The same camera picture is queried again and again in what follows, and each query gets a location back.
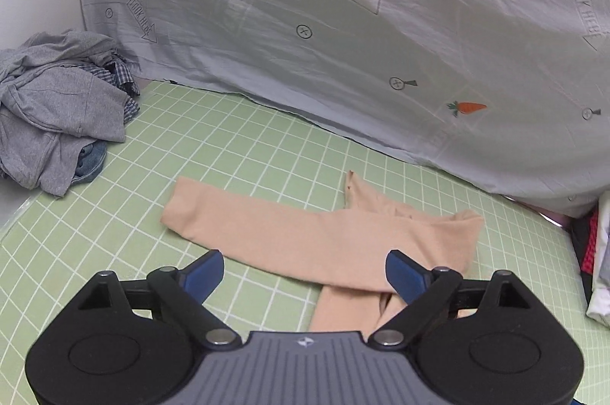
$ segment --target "white cloth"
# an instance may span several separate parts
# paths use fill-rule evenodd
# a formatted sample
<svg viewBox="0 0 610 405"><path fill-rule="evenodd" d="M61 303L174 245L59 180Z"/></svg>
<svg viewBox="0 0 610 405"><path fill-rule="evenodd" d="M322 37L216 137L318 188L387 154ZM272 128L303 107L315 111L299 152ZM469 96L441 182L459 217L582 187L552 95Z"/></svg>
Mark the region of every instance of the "white cloth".
<svg viewBox="0 0 610 405"><path fill-rule="evenodd" d="M578 215L610 185L610 0L82 0L141 75L239 91ZM473 102L486 109L468 113Z"/></svg>
<svg viewBox="0 0 610 405"><path fill-rule="evenodd" d="M608 231L610 230L610 191L605 192L600 198L599 216L597 219L597 242L596 259L593 265L593 294L587 309L587 315L591 319L610 328L610 285L600 277L600 270L608 243Z"/></svg>

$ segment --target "beige clothing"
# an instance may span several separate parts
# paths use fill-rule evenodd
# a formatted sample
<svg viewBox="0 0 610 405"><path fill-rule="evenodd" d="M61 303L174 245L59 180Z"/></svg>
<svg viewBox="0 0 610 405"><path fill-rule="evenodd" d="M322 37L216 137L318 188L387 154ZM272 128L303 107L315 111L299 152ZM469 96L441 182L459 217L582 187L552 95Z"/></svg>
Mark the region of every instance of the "beige clothing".
<svg viewBox="0 0 610 405"><path fill-rule="evenodd" d="M404 303L385 278L398 249L424 267L466 273L483 218L432 217L346 176L349 208L310 212L180 177L161 222L186 239L270 273L324 285L311 331L374 329Z"/></svg>

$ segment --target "carrot print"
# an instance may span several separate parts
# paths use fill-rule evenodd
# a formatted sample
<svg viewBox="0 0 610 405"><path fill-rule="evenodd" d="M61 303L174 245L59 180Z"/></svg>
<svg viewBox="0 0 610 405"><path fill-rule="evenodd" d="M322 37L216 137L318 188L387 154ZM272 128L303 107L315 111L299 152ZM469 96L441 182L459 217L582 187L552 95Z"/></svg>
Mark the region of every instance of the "carrot print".
<svg viewBox="0 0 610 405"><path fill-rule="evenodd" d="M487 109L485 104L477 104L476 102L458 102L457 100L451 104L447 104L447 107L453 111L455 117L458 116L458 112L462 114L472 114L473 112L480 111L481 109Z"/></svg>

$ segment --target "plaid shirt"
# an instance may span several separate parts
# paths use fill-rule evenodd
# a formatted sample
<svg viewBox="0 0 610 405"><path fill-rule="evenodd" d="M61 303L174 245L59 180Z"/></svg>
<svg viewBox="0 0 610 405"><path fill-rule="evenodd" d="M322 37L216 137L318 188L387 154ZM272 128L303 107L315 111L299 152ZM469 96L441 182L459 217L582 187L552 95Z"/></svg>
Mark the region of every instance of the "plaid shirt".
<svg viewBox="0 0 610 405"><path fill-rule="evenodd" d="M74 67L87 71L100 80L104 80L106 83L110 83L112 86L127 93L130 97L125 103L123 120L127 123L135 118L135 115L140 110L140 106L138 106L138 103L132 97L140 95L140 89L122 57L118 54L112 54L112 61L104 67L99 67L95 64L82 64Z"/></svg>

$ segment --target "white star logo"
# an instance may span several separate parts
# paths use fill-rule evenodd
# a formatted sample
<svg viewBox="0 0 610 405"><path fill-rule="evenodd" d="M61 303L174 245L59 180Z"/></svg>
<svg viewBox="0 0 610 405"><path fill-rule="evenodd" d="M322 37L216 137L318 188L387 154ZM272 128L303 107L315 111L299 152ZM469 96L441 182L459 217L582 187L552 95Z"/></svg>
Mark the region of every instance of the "white star logo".
<svg viewBox="0 0 610 405"><path fill-rule="evenodd" d="M309 348L315 343L315 340L312 340L309 336L304 336L303 338L299 338L297 343L303 346L303 348Z"/></svg>

